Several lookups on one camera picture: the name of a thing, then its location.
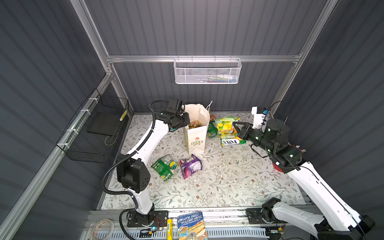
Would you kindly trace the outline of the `white paper bag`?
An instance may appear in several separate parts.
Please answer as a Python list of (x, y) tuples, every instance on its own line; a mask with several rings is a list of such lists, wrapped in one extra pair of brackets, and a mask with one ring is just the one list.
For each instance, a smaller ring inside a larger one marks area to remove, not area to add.
[(185, 105), (185, 112), (189, 114), (190, 124), (196, 121), (199, 122), (196, 128), (190, 128), (189, 125), (184, 127), (185, 143), (189, 155), (202, 154), (205, 152), (207, 131), (211, 119), (210, 107), (212, 103), (211, 101), (207, 107), (201, 104)]

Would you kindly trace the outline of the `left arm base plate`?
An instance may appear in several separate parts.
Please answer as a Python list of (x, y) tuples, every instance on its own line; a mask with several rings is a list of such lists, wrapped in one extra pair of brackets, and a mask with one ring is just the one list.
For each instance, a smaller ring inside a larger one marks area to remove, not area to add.
[(142, 215), (137, 211), (130, 211), (128, 213), (127, 227), (166, 227), (168, 218), (168, 211), (150, 211), (147, 215)]

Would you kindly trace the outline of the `orange snack packet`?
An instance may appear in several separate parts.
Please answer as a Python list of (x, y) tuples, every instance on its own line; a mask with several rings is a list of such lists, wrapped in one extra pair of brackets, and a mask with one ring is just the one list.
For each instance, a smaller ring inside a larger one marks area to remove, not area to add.
[(216, 118), (217, 118), (216, 116), (214, 116), (214, 115), (210, 115), (210, 121), (211, 121), (211, 122), (214, 121)]

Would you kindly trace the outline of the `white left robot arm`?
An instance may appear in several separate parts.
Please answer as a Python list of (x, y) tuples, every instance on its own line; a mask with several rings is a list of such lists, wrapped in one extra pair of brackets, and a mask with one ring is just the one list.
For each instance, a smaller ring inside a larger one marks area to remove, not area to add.
[[(142, 225), (148, 226), (155, 218), (155, 207), (151, 201), (148, 185), (151, 174), (147, 168), (154, 149), (170, 130), (177, 130), (190, 124), (183, 101), (171, 98), (149, 103), (152, 122), (144, 136), (126, 155), (106, 172), (102, 179), (102, 190), (108, 195), (128, 195), (135, 204), (136, 217)], [(124, 191), (112, 191), (106, 186), (110, 173), (116, 169), (118, 182)]]

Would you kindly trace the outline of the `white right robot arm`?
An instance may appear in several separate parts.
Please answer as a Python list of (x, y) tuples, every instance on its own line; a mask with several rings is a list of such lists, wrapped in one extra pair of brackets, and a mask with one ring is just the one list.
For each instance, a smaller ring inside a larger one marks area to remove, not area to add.
[(321, 211), (319, 215), (309, 213), (273, 197), (259, 213), (265, 223), (290, 223), (318, 240), (362, 240), (374, 228), (374, 220), (350, 207), (305, 160), (303, 151), (290, 144), (290, 128), (285, 122), (269, 119), (264, 129), (246, 122), (234, 122), (233, 126), (240, 139), (265, 150), (275, 169), (294, 180)]

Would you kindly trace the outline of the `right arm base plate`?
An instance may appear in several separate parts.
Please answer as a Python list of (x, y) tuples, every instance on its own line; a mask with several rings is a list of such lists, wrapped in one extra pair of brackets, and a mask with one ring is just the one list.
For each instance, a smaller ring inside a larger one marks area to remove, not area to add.
[(248, 208), (246, 217), (250, 224), (286, 224), (286, 222), (278, 220), (272, 210), (266, 208)]

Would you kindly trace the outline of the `orange Fox's candy bag large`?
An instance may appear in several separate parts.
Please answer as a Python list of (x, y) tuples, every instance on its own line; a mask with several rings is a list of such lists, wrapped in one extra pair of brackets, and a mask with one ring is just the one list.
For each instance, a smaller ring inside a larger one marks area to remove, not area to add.
[(201, 126), (202, 126), (202, 123), (200, 121), (193, 121), (188, 125), (189, 129), (195, 129)]

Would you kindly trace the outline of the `green Fox's candy bag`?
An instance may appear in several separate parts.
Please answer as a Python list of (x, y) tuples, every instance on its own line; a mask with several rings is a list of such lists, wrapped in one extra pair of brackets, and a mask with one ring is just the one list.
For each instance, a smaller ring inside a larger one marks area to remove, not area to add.
[(238, 132), (233, 126), (233, 123), (238, 122), (239, 120), (240, 118), (236, 117), (223, 117), (221, 119), (215, 119), (222, 147), (230, 145), (243, 145), (246, 143), (246, 140), (242, 140), (238, 137)]

